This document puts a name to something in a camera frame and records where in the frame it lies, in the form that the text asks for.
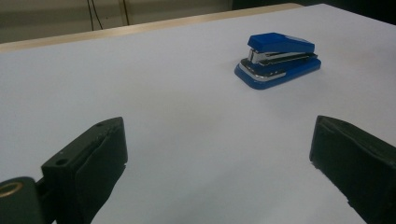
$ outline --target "dark background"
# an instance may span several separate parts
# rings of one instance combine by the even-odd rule
[[[333,7],[370,17],[378,21],[396,24],[396,7],[392,7],[392,1],[374,0],[233,0],[233,9],[249,7],[263,7],[284,3],[296,3],[302,6],[312,6],[324,3]]]

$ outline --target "blue stapler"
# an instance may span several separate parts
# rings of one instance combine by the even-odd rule
[[[301,38],[277,33],[252,35],[250,53],[235,74],[251,88],[264,90],[320,68],[315,45]]]

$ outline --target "white tabletop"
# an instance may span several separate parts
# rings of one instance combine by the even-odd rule
[[[251,35],[316,44],[320,70],[255,91]],[[130,160],[93,223],[364,223],[308,159],[317,115],[396,146],[396,27],[326,5],[0,54],[0,181],[122,116]]]

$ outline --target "black wire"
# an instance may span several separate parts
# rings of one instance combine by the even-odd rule
[[[96,19],[99,21],[100,28],[103,30],[102,23],[100,22],[99,17],[98,17],[98,13],[96,12],[95,3],[93,2],[93,0],[91,0],[91,2],[92,2],[92,6],[93,6],[93,11],[95,12]]]
[[[91,5],[90,5],[90,0],[87,0],[88,3],[88,10],[90,11],[90,18],[91,18],[91,28],[93,30],[93,20],[92,20],[92,14],[91,14]]]

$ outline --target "table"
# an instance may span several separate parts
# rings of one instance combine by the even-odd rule
[[[251,35],[316,44],[265,91],[233,74]],[[327,5],[0,54],[1,179],[123,116],[130,160],[93,223],[363,223],[308,159],[317,115],[396,146],[396,28]]]

